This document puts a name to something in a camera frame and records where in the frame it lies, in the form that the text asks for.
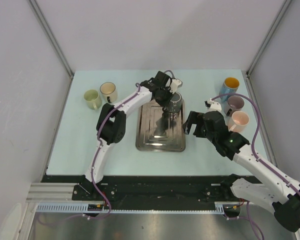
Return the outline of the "right aluminium frame post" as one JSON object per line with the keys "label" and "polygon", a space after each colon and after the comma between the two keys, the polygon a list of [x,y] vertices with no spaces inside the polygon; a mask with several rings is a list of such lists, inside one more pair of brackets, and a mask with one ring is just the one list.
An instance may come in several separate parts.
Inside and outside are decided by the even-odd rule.
{"label": "right aluminium frame post", "polygon": [[256,54],[254,55],[249,67],[245,71],[245,74],[250,77],[253,73],[254,69],[256,68],[257,64],[259,63],[262,55],[264,54],[265,50],[267,49],[269,43],[271,42],[272,38],[274,37],[276,31],[278,30],[283,18],[285,17],[286,13],[288,12],[291,4],[294,0],[284,0],[281,7],[279,8],[278,13],[276,14],[273,22],[271,23],[264,39],[261,42]]}

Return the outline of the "purple mug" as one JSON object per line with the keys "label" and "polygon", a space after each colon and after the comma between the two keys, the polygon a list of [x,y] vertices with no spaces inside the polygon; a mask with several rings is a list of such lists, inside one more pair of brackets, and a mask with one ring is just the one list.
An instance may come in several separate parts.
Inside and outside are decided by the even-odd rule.
{"label": "purple mug", "polygon": [[240,96],[230,96],[224,104],[223,112],[231,117],[234,112],[240,111],[245,105],[244,99]]}

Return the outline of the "steel tray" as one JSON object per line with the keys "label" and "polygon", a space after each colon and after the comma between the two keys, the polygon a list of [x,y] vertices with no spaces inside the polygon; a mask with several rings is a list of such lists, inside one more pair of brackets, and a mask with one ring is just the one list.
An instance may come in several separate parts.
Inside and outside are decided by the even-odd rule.
{"label": "steel tray", "polygon": [[184,100],[178,113],[170,113],[152,100],[139,108],[135,146],[145,152],[182,152],[186,148]]}

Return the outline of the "aluminium profile bar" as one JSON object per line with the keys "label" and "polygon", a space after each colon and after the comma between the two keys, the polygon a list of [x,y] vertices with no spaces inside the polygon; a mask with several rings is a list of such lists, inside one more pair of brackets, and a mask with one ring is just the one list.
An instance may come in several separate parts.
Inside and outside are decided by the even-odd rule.
{"label": "aluminium profile bar", "polygon": [[72,201],[75,183],[32,183],[26,203],[67,203]]}

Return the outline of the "dark grey mug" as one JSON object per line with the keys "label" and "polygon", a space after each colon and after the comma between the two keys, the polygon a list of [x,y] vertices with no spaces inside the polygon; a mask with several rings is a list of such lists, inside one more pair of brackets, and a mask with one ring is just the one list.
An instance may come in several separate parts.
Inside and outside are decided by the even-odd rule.
{"label": "dark grey mug", "polygon": [[165,107],[165,110],[171,114],[178,113],[182,108],[182,95],[179,92],[175,92],[168,103],[168,106]]}

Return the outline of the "aluminium frame post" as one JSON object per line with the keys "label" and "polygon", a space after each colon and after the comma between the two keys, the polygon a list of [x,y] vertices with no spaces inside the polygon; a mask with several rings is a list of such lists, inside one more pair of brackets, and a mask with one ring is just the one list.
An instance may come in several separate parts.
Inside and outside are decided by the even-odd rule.
{"label": "aluminium frame post", "polygon": [[271,23],[264,39],[261,42],[256,54],[254,55],[249,67],[245,71],[245,74],[250,77],[253,73],[254,69],[256,68],[257,64],[259,63],[262,55],[264,54],[265,50],[267,49],[269,43],[271,42],[272,38],[274,37],[276,31],[278,30],[283,18],[285,17],[286,13],[288,12],[291,4],[294,0],[284,0],[281,7],[279,8],[278,13],[276,14],[273,22]]}
{"label": "aluminium frame post", "polygon": [[41,26],[47,40],[49,41],[56,57],[61,63],[63,69],[67,73],[68,77],[72,80],[74,77],[74,71],[72,70],[55,34],[53,33],[50,24],[48,23],[40,5],[37,0],[27,0],[26,1],[32,10],[35,18],[37,19],[39,25]]}

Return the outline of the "left aluminium frame post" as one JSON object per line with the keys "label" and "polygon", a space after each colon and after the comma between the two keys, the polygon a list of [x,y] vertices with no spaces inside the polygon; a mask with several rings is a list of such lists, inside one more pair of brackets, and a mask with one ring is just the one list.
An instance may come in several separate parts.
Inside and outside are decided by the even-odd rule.
{"label": "left aluminium frame post", "polygon": [[37,19],[39,25],[41,26],[47,40],[49,41],[56,57],[61,63],[63,69],[67,73],[68,77],[72,80],[74,77],[74,71],[72,70],[55,34],[53,33],[50,24],[48,23],[40,5],[37,0],[27,0],[26,1],[32,10],[35,18]]}

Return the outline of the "pink orange mug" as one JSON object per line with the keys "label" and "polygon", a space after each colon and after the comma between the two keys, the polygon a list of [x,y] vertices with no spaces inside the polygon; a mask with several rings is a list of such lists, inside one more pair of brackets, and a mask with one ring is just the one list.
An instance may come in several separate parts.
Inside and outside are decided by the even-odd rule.
{"label": "pink orange mug", "polygon": [[232,114],[228,121],[228,130],[236,133],[241,133],[249,124],[250,117],[244,111],[236,111]]}

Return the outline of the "green mug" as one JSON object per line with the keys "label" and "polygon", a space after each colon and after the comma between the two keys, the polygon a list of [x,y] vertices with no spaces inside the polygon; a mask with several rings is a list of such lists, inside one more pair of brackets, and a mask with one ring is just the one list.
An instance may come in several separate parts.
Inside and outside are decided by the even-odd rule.
{"label": "green mug", "polygon": [[83,95],[86,105],[92,110],[98,110],[102,106],[99,92],[95,89],[86,91]]}

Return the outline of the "cream mug black handle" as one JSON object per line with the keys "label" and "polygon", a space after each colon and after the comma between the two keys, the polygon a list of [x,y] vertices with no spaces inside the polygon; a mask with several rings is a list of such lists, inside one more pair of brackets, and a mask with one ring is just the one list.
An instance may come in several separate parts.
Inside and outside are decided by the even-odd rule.
{"label": "cream mug black handle", "polygon": [[112,104],[117,101],[118,93],[113,82],[105,82],[100,86],[100,92],[106,103]]}

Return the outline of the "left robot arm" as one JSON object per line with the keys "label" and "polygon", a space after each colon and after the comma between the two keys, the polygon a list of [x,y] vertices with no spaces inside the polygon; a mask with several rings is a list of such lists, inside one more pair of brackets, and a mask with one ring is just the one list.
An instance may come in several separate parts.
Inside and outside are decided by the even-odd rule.
{"label": "left robot arm", "polygon": [[100,196],[101,188],[97,185],[104,177],[104,167],[109,153],[126,133],[128,117],[139,107],[154,100],[167,108],[182,82],[173,74],[158,71],[155,77],[136,83],[136,90],[118,103],[103,105],[97,124],[97,147],[91,164],[84,174],[85,179],[79,184],[83,194],[90,200]]}

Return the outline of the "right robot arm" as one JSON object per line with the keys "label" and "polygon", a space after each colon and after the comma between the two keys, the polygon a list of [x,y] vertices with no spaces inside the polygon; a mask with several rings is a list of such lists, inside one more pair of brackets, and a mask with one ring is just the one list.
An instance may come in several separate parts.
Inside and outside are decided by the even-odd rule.
{"label": "right robot arm", "polygon": [[299,181],[263,159],[244,136],[226,126],[220,112],[191,111],[182,125],[186,135],[192,126],[195,126],[194,136],[209,140],[221,156],[244,167],[264,185],[254,185],[233,174],[233,182],[220,188],[225,200],[245,199],[272,213],[286,230],[293,233],[300,230]]}

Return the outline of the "blue butterfly mug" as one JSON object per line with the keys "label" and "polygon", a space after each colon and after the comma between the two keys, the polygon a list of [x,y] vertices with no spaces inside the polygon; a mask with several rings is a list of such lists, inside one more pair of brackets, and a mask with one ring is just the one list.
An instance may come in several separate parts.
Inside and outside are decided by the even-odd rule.
{"label": "blue butterfly mug", "polygon": [[229,94],[229,93],[236,93],[240,86],[240,82],[237,78],[234,77],[227,77],[219,91],[219,95]]}

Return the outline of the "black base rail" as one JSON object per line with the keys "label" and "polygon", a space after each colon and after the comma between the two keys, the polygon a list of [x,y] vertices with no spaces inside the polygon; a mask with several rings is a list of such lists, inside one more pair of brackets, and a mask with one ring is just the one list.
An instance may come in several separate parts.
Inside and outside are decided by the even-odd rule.
{"label": "black base rail", "polygon": [[125,207],[135,205],[167,207],[195,204],[196,202],[238,202],[230,190],[232,175],[215,176],[104,176],[92,195],[85,192],[79,184],[84,175],[44,175],[44,183],[75,184],[72,200]]}

